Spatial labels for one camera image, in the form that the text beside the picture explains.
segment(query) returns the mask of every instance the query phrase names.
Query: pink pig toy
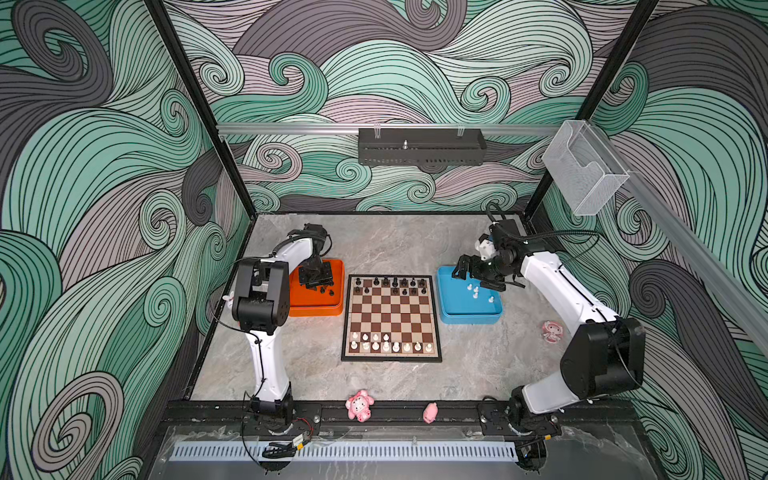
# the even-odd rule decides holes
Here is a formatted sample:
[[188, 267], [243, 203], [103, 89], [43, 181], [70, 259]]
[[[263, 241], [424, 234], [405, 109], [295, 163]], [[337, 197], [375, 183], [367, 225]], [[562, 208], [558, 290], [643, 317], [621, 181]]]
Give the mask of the pink pig toy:
[[437, 403], [432, 402], [424, 409], [422, 418], [424, 418], [425, 422], [432, 423], [435, 421], [435, 417], [437, 417]]
[[349, 397], [346, 401], [346, 408], [349, 409], [349, 419], [357, 417], [358, 422], [365, 422], [371, 418], [371, 409], [369, 406], [373, 405], [373, 397], [368, 396], [366, 390], [360, 390], [354, 396]]

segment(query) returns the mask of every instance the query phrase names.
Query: wave pattern wallpaper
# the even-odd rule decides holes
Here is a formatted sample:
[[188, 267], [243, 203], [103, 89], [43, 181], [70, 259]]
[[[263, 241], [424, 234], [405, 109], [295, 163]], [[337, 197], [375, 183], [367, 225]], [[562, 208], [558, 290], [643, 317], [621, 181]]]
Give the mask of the wave pattern wallpaper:
[[[694, 0], [680, 0], [688, 5]], [[219, 122], [560, 124], [633, 0], [166, 0]], [[232, 135], [261, 211], [522, 209], [541, 138], [479, 167], [363, 167], [357, 138]]]
[[135, 478], [250, 219], [142, 0], [0, 2], [0, 470]]
[[[650, 20], [593, 120], [768, 312], [766, 12], [729, 0]], [[545, 210], [544, 228], [604, 232], [569, 268], [647, 329], [646, 382], [627, 396], [651, 402], [635, 407], [670, 478], [765, 479], [768, 361], [707, 279], [626, 191], [575, 217], [552, 188]]]

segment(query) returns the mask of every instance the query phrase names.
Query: pink toy figure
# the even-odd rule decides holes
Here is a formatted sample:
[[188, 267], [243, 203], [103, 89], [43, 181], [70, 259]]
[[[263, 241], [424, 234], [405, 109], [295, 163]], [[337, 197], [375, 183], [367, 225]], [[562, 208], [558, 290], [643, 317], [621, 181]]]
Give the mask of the pink toy figure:
[[349, 419], [357, 417], [358, 422], [365, 422], [371, 418], [370, 405], [373, 405], [373, 397], [368, 396], [366, 390], [360, 390], [354, 396], [349, 397], [346, 401], [346, 408], [349, 409]]
[[549, 343], [557, 343], [563, 338], [563, 327], [557, 322], [548, 320], [541, 326], [541, 330], [544, 331], [544, 339]]
[[424, 409], [422, 418], [424, 418], [424, 422], [432, 423], [435, 421], [435, 417], [437, 417], [437, 403], [432, 402]]

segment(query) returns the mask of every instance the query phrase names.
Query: robotic arm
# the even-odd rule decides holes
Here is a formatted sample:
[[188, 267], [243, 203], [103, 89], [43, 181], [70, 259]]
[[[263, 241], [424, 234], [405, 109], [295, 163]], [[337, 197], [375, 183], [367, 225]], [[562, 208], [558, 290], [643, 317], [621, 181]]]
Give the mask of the robotic arm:
[[493, 220], [490, 235], [475, 242], [479, 255], [462, 255], [454, 278], [466, 280], [469, 275], [485, 288], [504, 291], [510, 284], [525, 288], [515, 280], [524, 277], [544, 294], [571, 334], [557, 372], [513, 390], [512, 422], [535, 423], [536, 415], [639, 388], [645, 352], [643, 327], [636, 319], [621, 318], [584, 288], [546, 242], [547, 237], [584, 232], [526, 236], [514, 220], [502, 216], [496, 221], [489, 216]]
[[251, 397], [251, 408], [284, 422], [293, 416], [280, 328], [290, 311], [289, 277], [298, 268], [299, 283], [306, 288], [333, 285], [331, 265], [321, 258], [328, 252], [320, 253], [326, 237], [329, 235], [321, 225], [307, 223], [303, 230], [291, 230], [270, 257], [246, 258], [237, 268], [232, 317], [241, 330], [256, 337], [249, 345], [260, 384]]

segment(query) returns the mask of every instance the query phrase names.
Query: chessboard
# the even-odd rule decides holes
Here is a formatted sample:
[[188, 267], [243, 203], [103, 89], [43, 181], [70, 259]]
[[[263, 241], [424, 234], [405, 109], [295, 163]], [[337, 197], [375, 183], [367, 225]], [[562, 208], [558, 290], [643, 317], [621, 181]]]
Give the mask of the chessboard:
[[442, 361], [431, 276], [348, 278], [341, 360]]

